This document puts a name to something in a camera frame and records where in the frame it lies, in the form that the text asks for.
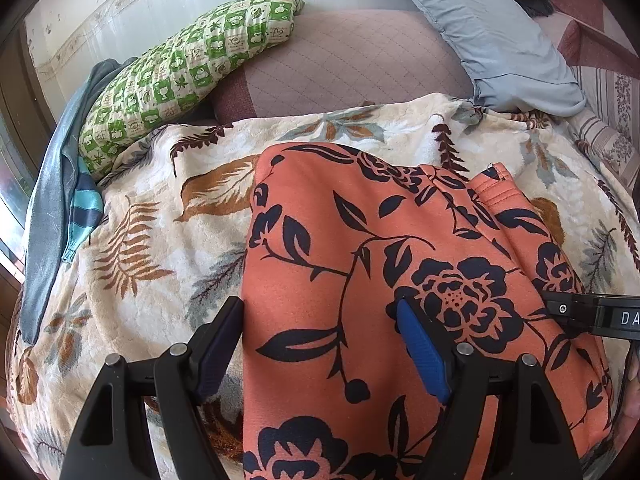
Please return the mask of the striped floral bedsheet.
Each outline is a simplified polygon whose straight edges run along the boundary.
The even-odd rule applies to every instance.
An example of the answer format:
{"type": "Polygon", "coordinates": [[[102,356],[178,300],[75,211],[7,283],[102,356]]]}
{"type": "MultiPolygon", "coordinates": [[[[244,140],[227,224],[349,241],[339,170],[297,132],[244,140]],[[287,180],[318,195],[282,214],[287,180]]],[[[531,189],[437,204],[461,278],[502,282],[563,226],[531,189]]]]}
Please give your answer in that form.
{"type": "Polygon", "coordinates": [[[587,98],[578,143],[628,192],[639,177],[639,53],[602,0],[550,0],[536,22],[565,58],[587,98]]]}

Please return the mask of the grey blue cloth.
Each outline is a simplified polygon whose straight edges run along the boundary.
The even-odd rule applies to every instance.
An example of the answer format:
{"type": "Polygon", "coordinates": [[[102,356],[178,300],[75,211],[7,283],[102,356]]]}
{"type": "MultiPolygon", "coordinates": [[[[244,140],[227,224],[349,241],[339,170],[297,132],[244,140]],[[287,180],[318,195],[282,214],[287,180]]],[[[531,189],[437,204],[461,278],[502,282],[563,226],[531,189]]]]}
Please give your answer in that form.
{"type": "Polygon", "coordinates": [[[70,200],[78,178],[78,138],[90,108],[125,63],[99,62],[68,101],[44,154],[30,196],[25,226],[25,281],[20,330],[25,344],[37,342],[51,289],[62,264],[70,200]]]}

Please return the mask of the green white patterned pillow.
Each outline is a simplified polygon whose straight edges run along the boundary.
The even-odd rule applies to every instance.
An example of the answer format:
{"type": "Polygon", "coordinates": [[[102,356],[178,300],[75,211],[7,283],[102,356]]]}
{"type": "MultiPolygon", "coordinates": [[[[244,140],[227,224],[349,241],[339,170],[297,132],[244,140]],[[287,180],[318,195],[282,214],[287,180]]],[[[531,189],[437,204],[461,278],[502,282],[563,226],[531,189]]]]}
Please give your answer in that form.
{"type": "Polygon", "coordinates": [[[106,85],[79,133],[94,180],[134,141],[203,101],[244,62],[290,39],[304,0],[234,0],[144,52],[106,85]]]}

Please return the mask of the cream leaf pattern fleece blanket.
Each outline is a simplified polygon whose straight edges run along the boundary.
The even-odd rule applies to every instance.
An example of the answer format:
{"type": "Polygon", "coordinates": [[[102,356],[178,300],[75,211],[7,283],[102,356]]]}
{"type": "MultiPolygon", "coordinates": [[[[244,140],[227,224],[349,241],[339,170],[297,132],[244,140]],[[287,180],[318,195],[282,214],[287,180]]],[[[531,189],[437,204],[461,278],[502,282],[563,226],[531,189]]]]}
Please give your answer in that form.
{"type": "Polygon", "coordinates": [[[590,292],[639,290],[639,221],[617,179],[636,153],[589,112],[498,114],[440,93],[326,114],[171,125],[131,144],[103,180],[105,216],[58,270],[38,339],[9,343],[10,413],[42,473],[58,478],[104,358],[149,359],[238,291],[259,154],[320,141],[393,164],[472,177],[510,171],[590,292]]]}

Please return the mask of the pink quilted cushion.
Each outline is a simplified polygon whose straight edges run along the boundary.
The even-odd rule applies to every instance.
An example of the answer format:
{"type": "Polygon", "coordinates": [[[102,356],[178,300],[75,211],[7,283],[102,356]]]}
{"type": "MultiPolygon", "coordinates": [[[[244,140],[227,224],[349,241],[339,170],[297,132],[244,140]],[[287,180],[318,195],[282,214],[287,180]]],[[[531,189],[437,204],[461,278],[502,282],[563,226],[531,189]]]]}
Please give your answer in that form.
{"type": "Polygon", "coordinates": [[[419,12],[304,14],[292,37],[224,78],[209,101],[218,122],[333,112],[473,94],[458,56],[419,12]]]}

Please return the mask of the light blue pillow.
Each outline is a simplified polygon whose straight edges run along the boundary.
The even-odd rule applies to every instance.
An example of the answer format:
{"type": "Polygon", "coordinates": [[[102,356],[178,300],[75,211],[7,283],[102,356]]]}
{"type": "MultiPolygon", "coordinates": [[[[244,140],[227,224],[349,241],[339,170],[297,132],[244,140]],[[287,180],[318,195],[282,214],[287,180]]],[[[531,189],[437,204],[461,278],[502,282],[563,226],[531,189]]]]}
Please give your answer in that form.
{"type": "Polygon", "coordinates": [[[551,40],[515,0],[411,0],[460,58],[474,103],[570,117],[586,97],[551,40]]]}

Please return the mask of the orange black floral garment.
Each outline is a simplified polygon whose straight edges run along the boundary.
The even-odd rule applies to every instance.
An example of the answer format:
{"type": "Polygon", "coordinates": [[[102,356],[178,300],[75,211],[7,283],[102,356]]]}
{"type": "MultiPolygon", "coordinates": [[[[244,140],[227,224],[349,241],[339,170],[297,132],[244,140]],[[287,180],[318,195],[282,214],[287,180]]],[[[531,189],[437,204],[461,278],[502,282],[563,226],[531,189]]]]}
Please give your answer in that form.
{"type": "Polygon", "coordinates": [[[241,296],[249,479],[409,479],[442,408],[396,324],[414,300],[454,340],[546,372],[577,451],[610,432],[602,341],[567,336],[544,292],[580,292],[508,170],[472,179],[324,143],[258,158],[241,296]]]}

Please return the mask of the teal navy striped cloth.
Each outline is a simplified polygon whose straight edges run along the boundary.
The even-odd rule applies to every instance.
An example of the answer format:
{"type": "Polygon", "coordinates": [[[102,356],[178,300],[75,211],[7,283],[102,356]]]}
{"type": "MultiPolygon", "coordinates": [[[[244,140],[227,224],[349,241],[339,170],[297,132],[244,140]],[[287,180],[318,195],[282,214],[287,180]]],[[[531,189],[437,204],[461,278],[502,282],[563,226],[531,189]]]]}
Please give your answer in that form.
{"type": "Polygon", "coordinates": [[[100,224],[104,214],[102,195],[81,156],[77,157],[77,165],[78,178],[70,200],[66,245],[61,256],[64,263],[74,260],[76,252],[100,224]]]}

